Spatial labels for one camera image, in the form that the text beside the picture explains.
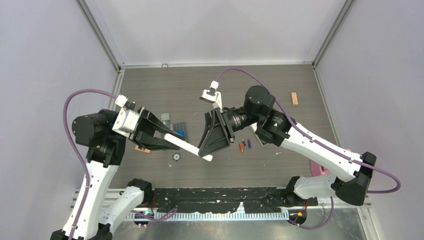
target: blue object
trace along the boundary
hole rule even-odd
[[[183,130],[177,130],[176,133],[179,134],[179,135],[181,135],[181,136],[183,136],[183,137],[185,136]]]

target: cable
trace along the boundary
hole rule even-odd
[[[70,101],[73,97],[80,95],[80,94],[84,94],[84,93],[103,94],[103,95],[108,96],[108,97],[113,98],[113,99],[116,99],[118,97],[118,96],[116,96],[116,95],[114,95],[110,92],[107,92],[107,91],[102,91],[102,90],[98,90],[98,89],[83,89],[83,90],[76,91],[76,92],[72,93],[71,95],[69,95],[69,97],[67,97],[65,104],[63,106],[63,114],[62,114],[63,127],[65,128],[67,139],[69,140],[69,143],[72,146],[73,151],[75,152],[76,156],[79,159],[79,162],[82,165],[82,168],[84,169],[85,183],[86,183],[84,195],[82,196],[81,204],[79,205],[79,208],[76,211],[75,219],[73,220],[68,240],[73,240],[73,236],[74,236],[75,229],[77,227],[78,220],[80,219],[81,212],[83,210],[84,204],[86,203],[86,199],[87,199],[87,196],[88,196],[89,190],[90,190],[89,170],[87,168],[86,162],[84,161],[83,157],[81,156],[81,153],[78,151],[77,146],[74,143],[74,140],[72,140],[72,136],[71,136],[71,133],[70,133],[69,127],[68,127],[68,106],[69,106],[69,103],[70,103]]]
[[[157,224],[157,223],[160,223],[160,222],[163,222],[165,220],[168,220],[168,219],[172,218],[177,213],[177,210],[178,210],[178,208],[174,207],[174,208],[172,208],[171,210],[169,210],[169,212],[167,212],[165,215],[163,215],[159,219],[155,219],[154,216],[144,215],[144,214],[142,214],[142,213],[140,213],[138,211],[134,211],[134,210],[131,211],[131,213],[135,213],[137,216],[140,216],[140,217],[143,217],[145,219],[150,220],[151,221],[150,225],[153,225],[153,224]]]
[[[328,215],[327,220],[325,220],[325,222],[323,224],[318,225],[318,226],[304,226],[304,225],[300,225],[300,224],[298,225],[296,223],[297,218],[294,221],[289,219],[288,222],[293,224],[293,225],[297,225],[301,229],[308,229],[308,230],[320,229],[320,228],[324,227],[325,225],[327,225],[330,222],[330,219],[333,217],[333,213],[334,213],[334,200],[333,200],[332,196],[330,197],[330,200],[331,200],[330,214]]]
[[[226,72],[228,72],[228,71],[239,71],[239,72],[242,72],[242,73],[244,73],[244,74],[246,74],[246,75],[248,75],[248,76],[250,76],[251,78],[253,78],[254,80],[256,80],[256,82],[258,82],[260,85],[262,85],[264,88],[266,88],[267,90],[268,90],[268,92],[269,92],[269,94],[271,94],[271,95],[273,95],[274,96],[274,94],[270,91],[270,89],[267,87],[267,86],[265,86],[265,84],[261,81],[261,80],[259,80],[256,76],[254,76],[252,73],[250,73],[249,71],[247,71],[247,70],[244,70],[244,69],[242,69],[242,68],[238,68],[238,67],[231,67],[231,68],[227,68],[227,69],[225,69],[224,71],[222,71],[220,74],[218,74],[218,76],[216,77],[216,82],[219,82],[220,81],[220,78],[226,73]],[[304,132],[304,131],[302,131],[300,128],[298,128],[298,126],[296,126],[296,124],[293,122],[293,120],[292,120],[292,118],[290,117],[290,115],[289,115],[289,113],[284,109],[284,107],[283,107],[283,105],[280,103],[280,101],[278,101],[278,99],[275,99],[275,103],[278,105],[278,107],[282,110],[282,112],[284,113],[284,115],[287,117],[287,120],[290,122],[290,124],[293,126],[293,128],[294,129],[296,129],[299,133],[301,133],[303,136],[305,136],[306,138],[308,138],[309,140],[312,140],[312,137],[311,136],[309,136],[306,132]],[[338,155],[339,157],[342,157],[342,158],[344,158],[344,159],[346,159],[346,160],[348,160],[348,161],[350,161],[351,160],[351,158],[350,157],[348,157],[348,156],[346,156],[346,155],[344,155],[343,153],[341,153],[341,152],[338,152],[338,151],[336,151],[336,150],[334,150],[334,149],[332,149],[331,147],[329,147],[329,146],[327,146],[327,145],[325,145],[324,143],[322,143],[322,142],[320,142],[320,141],[318,141],[318,140],[313,140],[313,142],[314,143],[316,143],[316,144],[318,144],[318,145],[320,145],[321,147],[323,147],[324,149],[326,149],[326,150],[328,150],[328,151],[330,151],[330,152],[332,152],[332,153],[334,153],[334,154],[336,154],[336,155]],[[364,167],[366,167],[366,168],[369,168],[369,169],[372,169],[372,170],[374,170],[374,171],[377,171],[377,172],[379,172],[379,173],[382,173],[382,174],[384,174],[384,175],[386,175],[386,176],[388,176],[388,177],[390,177],[390,178],[392,178],[395,182],[396,182],[396,187],[394,187],[394,188],[392,188],[392,189],[388,189],[388,190],[369,190],[368,191],[368,193],[369,194],[389,194],[389,193],[393,193],[393,192],[396,192],[397,190],[399,190],[400,188],[401,188],[401,181],[396,177],[396,176],[394,176],[393,174],[391,174],[391,173],[389,173],[389,172],[387,172],[387,171],[385,171],[385,170],[383,170],[383,169],[380,169],[380,168],[378,168],[378,167],[375,167],[375,166],[372,166],[372,165],[370,165],[370,164],[367,164],[367,163],[365,163],[365,162],[361,162],[361,161],[358,161],[358,160],[353,160],[352,161],[353,163],[356,163],[356,164],[359,164],[359,165],[361,165],[361,166],[364,166]]]

